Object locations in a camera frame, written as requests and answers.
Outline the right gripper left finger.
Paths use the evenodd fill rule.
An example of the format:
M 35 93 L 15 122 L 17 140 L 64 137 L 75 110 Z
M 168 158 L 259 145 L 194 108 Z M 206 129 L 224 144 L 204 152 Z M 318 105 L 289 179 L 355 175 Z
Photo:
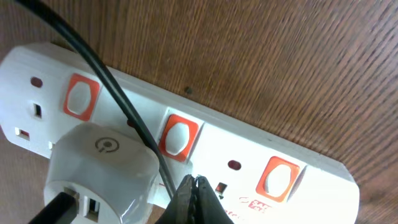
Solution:
M 177 191 L 155 224 L 191 224 L 195 222 L 195 179 L 186 175 Z

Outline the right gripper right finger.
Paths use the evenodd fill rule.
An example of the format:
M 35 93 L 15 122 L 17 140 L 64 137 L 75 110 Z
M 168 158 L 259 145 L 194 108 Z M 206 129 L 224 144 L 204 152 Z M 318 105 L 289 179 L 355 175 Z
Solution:
M 204 176 L 196 178 L 197 202 L 195 203 L 195 223 L 199 224 L 233 224 L 220 204 L 210 183 Z

